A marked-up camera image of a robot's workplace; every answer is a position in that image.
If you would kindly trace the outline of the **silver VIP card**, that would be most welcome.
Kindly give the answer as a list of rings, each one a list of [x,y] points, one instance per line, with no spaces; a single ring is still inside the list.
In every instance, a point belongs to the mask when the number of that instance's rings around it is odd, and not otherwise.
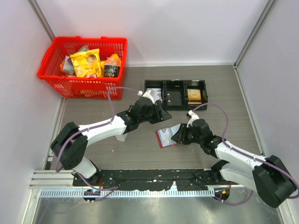
[[[173,136],[172,130],[170,128],[164,128],[157,131],[158,139],[161,147],[168,147],[176,144],[171,137]]]

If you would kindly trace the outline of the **red leather card holder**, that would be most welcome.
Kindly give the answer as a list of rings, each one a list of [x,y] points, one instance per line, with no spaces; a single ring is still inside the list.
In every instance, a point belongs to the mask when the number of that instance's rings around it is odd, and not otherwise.
[[[179,128],[180,124],[156,131],[157,140],[160,148],[170,147],[177,144],[171,138],[174,134],[178,132]]]

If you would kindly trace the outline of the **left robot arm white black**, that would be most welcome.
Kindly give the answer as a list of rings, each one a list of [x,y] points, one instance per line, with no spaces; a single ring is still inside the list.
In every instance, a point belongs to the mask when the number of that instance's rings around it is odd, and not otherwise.
[[[57,158],[56,171],[74,170],[83,176],[88,185],[94,186],[99,182],[100,175],[98,168],[85,157],[87,147],[113,136],[124,141],[126,135],[142,123],[156,124],[171,118],[160,100],[153,102],[147,97],[140,97],[134,105],[110,119],[82,126],[69,122],[50,146]]]

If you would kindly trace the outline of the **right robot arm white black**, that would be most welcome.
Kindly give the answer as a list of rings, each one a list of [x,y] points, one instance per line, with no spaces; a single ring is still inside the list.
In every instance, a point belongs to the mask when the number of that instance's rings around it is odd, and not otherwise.
[[[214,135],[204,119],[180,124],[171,137],[178,144],[196,143],[219,162],[212,167],[216,184],[235,182],[255,191],[268,205],[277,208],[286,199],[294,199],[298,184],[276,156],[263,157],[240,149],[221,136]]]

